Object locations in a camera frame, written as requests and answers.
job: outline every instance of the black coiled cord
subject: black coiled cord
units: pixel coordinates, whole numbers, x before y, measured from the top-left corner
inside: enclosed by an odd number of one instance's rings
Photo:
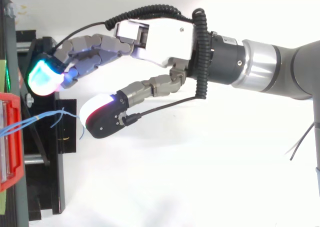
[[[125,12],[122,14],[117,15],[116,17],[108,19],[104,22],[104,25],[108,31],[112,30],[117,23],[128,20],[128,19],[139,19],[143,16],[149,16],[152,19],[153,15],[162,14],[162,15],[170,15],[170,16],[181,16],[181,12],[167,4],[154,4],[148,5],[140,8],[136,8],[129,12]]]
[[[197,8],[192,13],[192,20],[195,25],[196,40],[198,44],[198,58],[196,63],[198,73],[195,97],[197,99],[205,100],[208,90],[208,69],[211,61],[211,44],[205,11],[202,8]]]

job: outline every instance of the blue light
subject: blue light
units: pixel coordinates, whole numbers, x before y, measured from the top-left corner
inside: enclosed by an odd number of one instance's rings
[[[64,81],[64,74],[54,72],[42,59],[39,60],[28,77],[31,90],[39,96],[53,93]]]

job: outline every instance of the black metal frame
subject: black metal frame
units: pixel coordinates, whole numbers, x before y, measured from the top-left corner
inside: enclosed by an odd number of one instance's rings
[[[15,19],[6,16],[5,7],[10,0],[0,0],[0,60],[6,61],[10,86],[6,91],[20,95],[18,79],[17,43]],[[28,227],[28,204],[26,177],[7,189],[5,215],[0,215],[0,226]]]
[[[56,43],[51,37],[34,39],[34,36],[35,31],[16,32],[18,43],[31,42],[27,53],[18,53],[19,68],[25,82],[33,67],[33,59],[40,53],[48,52]],[[59,99],[57,92],[47,96],[38,96],[25,85],[22,85],[20,91],[24,119],[62,108],[70,113],[77,113],[77,101]],[[34,98],[31,108],[25,104],[27,93],[31,93]],[[36,122],[31,128],[23,130],[25,154],[40,153],[44,160],[44,164],[25,166],[30,221],[40,220],[41,210],[52,209],[52,213],[56,215],[61,214],[66,207],[62,154],[76,152],[77,120],[64,115],[55,127],[50,128],[58,118],[59,116],[47,117]]]
[[[51,37],[36,39],[34,30],[16,32],[15,19],[5,15],[8,3],[11,1],[0,0],[0,60],[6,60],[7,63],[11,86],[7,91],[21,97],[22,119],[62,108],[76,114],[75,99],[59,99],[58,93],[37,96],[25,84],[35,56],[50,50],[56,42]],[[17,54],[16,40],[31,42],[29,51]],[[21,87],[19,69],[24,79]],[[26,104],[28,93],[34,98],[31,108]],[[41,219],[41,210],[52,209],[54,215],[64,211],[62,154],[76,152],[77,120],[64,115],[55,127],[50,128],[58,117],[44,118],[23,129],[24,154],[41,154],[44,164],[26,165],[23,178],[7,189],[5,215],[0,215],[1,227],[28,227],[29,221]]]

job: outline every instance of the black cable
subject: black cable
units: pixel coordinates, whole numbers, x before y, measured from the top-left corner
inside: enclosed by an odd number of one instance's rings
[[[315,126],[315,123],[313,122],[310,127],[307,129],[307,131],[304,133],[304,135],[301,137],[301,139],[299,140],[298,144],[296,145],[293,153],[292,153],[292,156],[290,158],[290,161],[293,160],[293,158],[295,157],[295,154],[299,148],[299,146],[301,145],[302,141],[304,141],[305,137],[307,136],[307,134],[310,132],[310,130]]]
[[[192,100],[195,100],[195,99],[198,99],[198,98],[196,96],[193,96],[193,97],[185,98],[185,99],[173,102],[173,103],[165,104],[165,105],[162,105],[162,106],[159,106],[159,107],[156,107],[156,108],[152,108],[152,109],[149,109],[149,110],[147,110],[145,112],[142,112],[142,113],[133,113],[131,115],[123,117],[122,121],[126,126],[130,126],[133,123],[137,122],[139,119],[141,119],[142,116],[146,116],[146,115],[151,114],[153,112],[160,111],[160,110],[163,110],[163,109],[166,109],[166,108],[169,108],[169,107],[172,107],[172,106],[176,106],[178,104],[181,104],[181,103],[184,103],[184,102],[187,102],[187,101],[192,101]]]
[[[93,27],[93,26],[99,26],[99,25],[104,25],[105,22],[97,22],[97,23],[92,23],[92,24],[89,24],[85,27],[82,27],[74,32],[72,32],[71,34],[69,34],[67,37],[65,37],[63,40],[61,40],[55,47],[53,47],[51,49],[51,53],[54,53],[66,40],[70,39],[72,36],[74,36],[75,34],[78,34],[79,32],[81,31],[84,31],[86,29],[89,29],[90,27]]]
[[[108,31],[112,30],[117,23],[128,20],[128,19],[139,19],[140,17],[149,16],[150,18],[152,15],[156,14],[163,14],[163,15],[170,15],[170,16],[182,16],[181,12],[167,4],[154,4],[154,5],[148,5],[140,8],[136,8],[134,10],[131,10],[129,12],[125,12],[122,14],[117,15],[116,17],[108,19],[104,25]]]
[[[151,114],[153,112],[160,111],[160,110],[172,107],[172,106],[176,106],[176,105],[179,105],[179,104],[187,102],[187,101],[193,101],[195,99],[197,99],[197,97],[193,96],[193,97],[185,98],[185,99],[173,102],[173,103],[165,104],[165,105],[162,105],[162,106],[159,106],[159,107],[156,107],[156,108],[149,109],[149,110],[147,110],[145,112],[142,112],[142,113],[139,114],[139,116],[140,117],[146,116],[146,115]]]
[[[197,8],[192,13],[192,20],[195,25],[196,40],[198,44],[198,58],[196,61],[198,74],[196,78],[195,96],[198,99],[205,100],[208,90],[208,69],[212,58],[205,11],[202,8]]]
[[[82,28],[72,32],[67,37],[65,37],[62,41],[60,41],[55,47],[53,47],[50,50],[49,54],[53,54],[63,44],[64,41],[68,40],[69,38],[71,38],[75,34],[81,32],[83,30],[86,30],[90,27],[98,26],[98,25],[105,25],[106,29],[108,31],[110,31],[116,26],[117,23],[119,23],[121,21],[128,20],[128,19],[139,19],[140,17],[143,17],[144,20],[146,20],[146,18],[153,19],[153,18],[156,18],[155,17],[156,15],[158,15],[158,18],[159,17],[167,17],[167,18],[174,18],[177,20],[182,20],[182,21],[187,21],[187,22],[191,21],[190,19],[181,15],[181,12],[177,8],[175,8],[171,5],[167,5],[167,4],[148,5],[148,6],[136,8],[136,9],[131,10],[129,12],[119,14],[116,17],[110,18],[105,22],[92,23],[92,24],[89,24],[85,27],[82,27]]]

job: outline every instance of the white backdrop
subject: white backdrop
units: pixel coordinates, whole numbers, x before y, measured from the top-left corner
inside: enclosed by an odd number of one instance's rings
[[[12,0],[18,30],[57,41],[93,22],[150,4],[186,16],[205,9],[208,29],[237,39],[297,47],[320,39],[319,0]],[[84,34],[111,34],[103,27]],[[97,93],[114,93],[167,69],[123,57],[81,79],[62,98],[78,112]],[[195,81],[130,113],[194,94]],[[33,227],[320,226],[314,133],[294,160],[284,155],[313,121],[311,101],[211,83],[206,101],[145,116],[105,139],[86,132],[63,155],[66,209],[42,212]],[[78,123],[77,134],[82,128]]]

